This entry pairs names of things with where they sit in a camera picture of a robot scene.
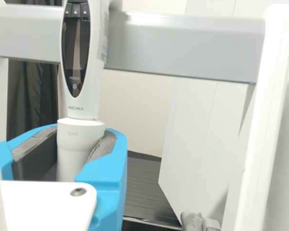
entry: black fabric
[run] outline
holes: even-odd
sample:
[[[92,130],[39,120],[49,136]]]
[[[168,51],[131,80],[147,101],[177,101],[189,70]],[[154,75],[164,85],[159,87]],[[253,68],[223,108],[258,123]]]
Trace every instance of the black fabric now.
[[[62,1],[8,0],[7,3],[59,6]],[[56,123],[57,72],[58,66],[54,64],[9,60],[7,140],[33,128]]]

